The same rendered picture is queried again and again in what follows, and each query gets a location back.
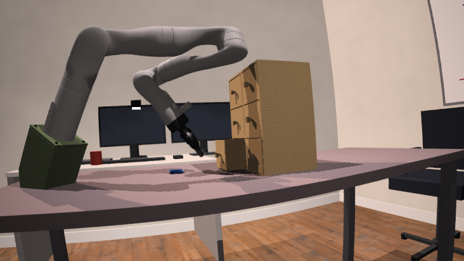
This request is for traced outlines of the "small brown chest of drawers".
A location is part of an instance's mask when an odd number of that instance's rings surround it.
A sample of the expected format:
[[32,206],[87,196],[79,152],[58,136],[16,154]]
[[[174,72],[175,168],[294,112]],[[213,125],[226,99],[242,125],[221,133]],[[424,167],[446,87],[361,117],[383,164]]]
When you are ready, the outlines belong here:
[[262,138],[264,173],[277,175],[317,169],[311,70],[308,62],[255,60],[229,79],[257,64],[259,97],[234,106],[230,111],[259,100],[261,136],[236,136],[232,139]]

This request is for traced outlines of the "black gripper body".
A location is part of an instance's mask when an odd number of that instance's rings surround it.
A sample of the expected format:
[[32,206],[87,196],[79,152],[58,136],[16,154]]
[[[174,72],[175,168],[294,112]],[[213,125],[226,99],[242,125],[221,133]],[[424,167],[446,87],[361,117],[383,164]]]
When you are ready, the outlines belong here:
[[[186,129],[189,133],[191,133],[188,128],[185,126],[185,124],[189,121],[187,116],[183,113],[180,115],[177,119],[175,119],[173,122],[171,122],[167,128],[172,132],[175,133],[176,131],[179,131],[181,134],[184,135],[186,138],[186,133],[184,130]],[[186,138],[187,139],[187,138]],[[188,140],[188,139],[187,139]]]

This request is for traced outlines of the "blue aa battery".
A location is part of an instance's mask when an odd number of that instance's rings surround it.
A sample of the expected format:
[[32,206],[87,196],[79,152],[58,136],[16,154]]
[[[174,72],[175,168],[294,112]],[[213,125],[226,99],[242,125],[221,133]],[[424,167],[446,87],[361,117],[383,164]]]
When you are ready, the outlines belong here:
[[170,170],[170,174],[183,174],[184,169]]

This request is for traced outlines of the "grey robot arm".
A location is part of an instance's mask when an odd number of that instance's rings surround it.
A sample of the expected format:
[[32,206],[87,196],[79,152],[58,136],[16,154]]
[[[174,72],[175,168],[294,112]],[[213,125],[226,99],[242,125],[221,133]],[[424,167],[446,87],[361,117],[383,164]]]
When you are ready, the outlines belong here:
[[[218,52],[207,56],[184,54],[200,45],[215,45]],[[135,73],[132,79],[137,92],[168,126],[192,104],[188,101],[179,107],[160,85],[189,73],[242,61],[248,49],[242,32],[235,27],[159,26],[110,30],[88,26],[79,32],[74,42],[43,132],[61,141],[74,140],[105,56],[118,54],[175,56],[159,66]]]

